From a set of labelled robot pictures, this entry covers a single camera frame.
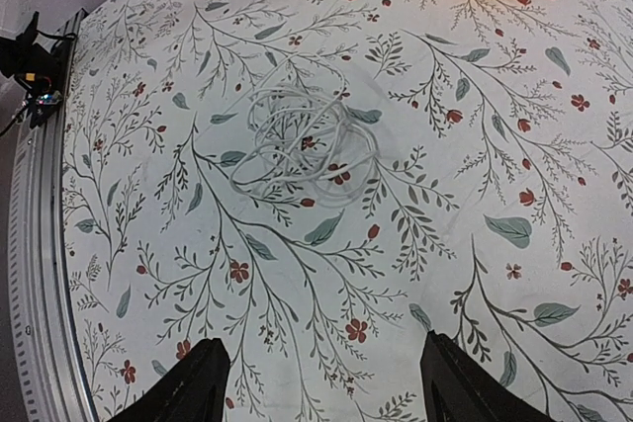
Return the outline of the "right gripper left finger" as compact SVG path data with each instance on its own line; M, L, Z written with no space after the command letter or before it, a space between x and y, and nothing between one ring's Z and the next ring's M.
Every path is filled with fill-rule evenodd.
M113 422L221 422L229 356L221 339L199 341L144 396Z

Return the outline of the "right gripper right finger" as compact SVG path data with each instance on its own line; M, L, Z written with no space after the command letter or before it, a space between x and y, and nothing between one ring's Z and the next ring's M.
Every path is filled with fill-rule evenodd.
M429 422L552 421L504 388L445 334L427 334L420 373Z

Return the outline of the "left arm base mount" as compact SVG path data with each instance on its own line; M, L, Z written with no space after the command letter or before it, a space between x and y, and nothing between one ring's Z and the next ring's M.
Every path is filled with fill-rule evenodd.
M75 32L47 34L39 29L39 12L13 39L1 38L1 74L26 91L22 105L1 130L30 117L30 129L43 126L65 101L66 80L77 40Z

